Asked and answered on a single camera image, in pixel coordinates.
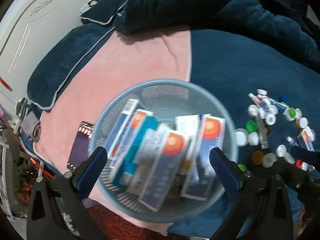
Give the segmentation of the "white headboard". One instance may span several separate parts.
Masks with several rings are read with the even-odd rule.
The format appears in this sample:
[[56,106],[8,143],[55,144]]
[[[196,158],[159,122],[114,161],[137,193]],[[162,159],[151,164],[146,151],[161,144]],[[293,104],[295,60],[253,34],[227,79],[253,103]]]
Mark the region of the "white headboard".
[[1,20],[1,105],[12,118],[27,96],[27,83],[43,57],[82,24],[90,0],[14,0]]

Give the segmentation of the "dark blue pillow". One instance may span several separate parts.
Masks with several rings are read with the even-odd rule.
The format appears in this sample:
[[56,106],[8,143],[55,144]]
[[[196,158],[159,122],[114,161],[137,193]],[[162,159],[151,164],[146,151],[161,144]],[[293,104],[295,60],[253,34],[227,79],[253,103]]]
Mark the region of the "dark blue pillow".
[[83,21],[108,25],[121,11],[127,0],[90,0],[80,9]]
[[30,103],[42,111],[53,108],[76,76],[115,31],[115,25],[95,23],[70,31],[41,60],[27,85]]

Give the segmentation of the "grey folded cloth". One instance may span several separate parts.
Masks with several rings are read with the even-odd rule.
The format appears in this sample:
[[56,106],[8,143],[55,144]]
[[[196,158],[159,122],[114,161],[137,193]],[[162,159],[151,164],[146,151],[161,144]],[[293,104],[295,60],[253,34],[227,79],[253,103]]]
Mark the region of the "grey folded cloth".
[[21,122],[21,129],[26,134],[29,140],[38,142],[41,135],[41,122],[34,114],[30,112]]

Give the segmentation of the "blue white ointment tube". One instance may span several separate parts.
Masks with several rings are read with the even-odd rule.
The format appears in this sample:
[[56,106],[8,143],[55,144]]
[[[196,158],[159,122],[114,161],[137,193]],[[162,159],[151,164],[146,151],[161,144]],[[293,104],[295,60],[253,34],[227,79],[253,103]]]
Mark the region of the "blue white ointment tube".
[[289,106],[286,105],[285,103],[280,103],[272,98],[269,98],[266,95],[260,95],[258,94],[258,98],[260,98],[261,100],[266,99],[267,102],[270,102],[271,105],[274,105],[275,107],[277,107],[278,111],[280,113],[282,113],[283,115],[285,115],[289,109]]

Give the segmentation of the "black smartphone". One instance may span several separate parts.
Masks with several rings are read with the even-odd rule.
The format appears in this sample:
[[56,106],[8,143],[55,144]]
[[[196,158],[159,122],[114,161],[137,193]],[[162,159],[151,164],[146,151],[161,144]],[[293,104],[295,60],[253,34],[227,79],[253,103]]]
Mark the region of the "black smartphone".
[[87,160],[88,144],[92,137],[93,129],[93,124],[85,121],[80,123],[67,163],[67,168],[70,171],[75,171],[83,161]]

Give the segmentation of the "pink blanket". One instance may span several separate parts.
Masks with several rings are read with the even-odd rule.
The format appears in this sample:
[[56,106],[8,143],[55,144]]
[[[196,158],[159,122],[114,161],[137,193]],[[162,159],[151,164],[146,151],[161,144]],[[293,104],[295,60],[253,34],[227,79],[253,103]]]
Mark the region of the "pink blanket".
[[59,172],[67,161],[80,122],[95,123],[104,107],[125,89],[153,79],[189,81],[190,31],[187,27],[114,32],[76,74],[50,111],[41,114],[34,152]]

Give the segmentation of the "dark blue fleece duvet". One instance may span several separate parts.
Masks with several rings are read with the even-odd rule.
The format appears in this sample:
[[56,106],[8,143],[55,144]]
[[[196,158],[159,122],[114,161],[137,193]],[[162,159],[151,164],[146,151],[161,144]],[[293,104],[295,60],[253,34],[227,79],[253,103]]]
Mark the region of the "dark blue fleece duvet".
[[119,32],[187,25],[249,37],[311,67],[319,66],[319,27],[296,0],[127,0]]

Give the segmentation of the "blue orange medicine box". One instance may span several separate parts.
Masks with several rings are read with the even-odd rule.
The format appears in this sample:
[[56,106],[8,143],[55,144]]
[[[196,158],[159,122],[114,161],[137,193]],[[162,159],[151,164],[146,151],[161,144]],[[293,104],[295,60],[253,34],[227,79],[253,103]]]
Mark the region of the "blue orange medicine box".
[[215,178],[210,164],[212,148],[222,148],[225,119],[204,114],[195,140],[194,155],[181,191],[181,197],[204,201],[208,198]]

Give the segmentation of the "light blue plastic basket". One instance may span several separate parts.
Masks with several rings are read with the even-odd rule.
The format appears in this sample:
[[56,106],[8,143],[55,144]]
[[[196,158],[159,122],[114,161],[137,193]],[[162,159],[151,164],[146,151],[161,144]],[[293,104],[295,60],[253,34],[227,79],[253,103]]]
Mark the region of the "light blue plastic basket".
[[114,98],[89,142],[91,151],[103,146],[108,153],[97,181],[101,204],[145,222],[173,223],[218,201],[225,190],[216,174],[206,200],[181,197],[204,114],[225,119],[220,150],[237,161],[234,123],[224,105],[202,87],[176,79],[149,80]]

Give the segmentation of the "dark blue bed sheet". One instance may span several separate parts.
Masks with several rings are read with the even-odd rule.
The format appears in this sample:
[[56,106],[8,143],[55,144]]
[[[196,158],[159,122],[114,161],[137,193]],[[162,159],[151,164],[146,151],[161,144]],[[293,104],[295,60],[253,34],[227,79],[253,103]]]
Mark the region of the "dark blue bed sheet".
[[[191,82],[211,92],[229,111],[236,128],[248,122],[249,93],[267,90],[276,100],[283,96],[299,108],[315,131],[313,146],[319,151],[319,74],[273,48],[250,38],[218,30],[191,31]],[[285,144],[287,136],[299,133],[294,122],[277,115],[268,142],[272,151]],[[260,178],[271,177],[272,170],[254,165],[251,155],[258,147],[239,148],[238,163],[246,165]],[[234,201],[225,193],[214,205],[194,218],[172,224],[168,233],[210,238],[228,215]]]

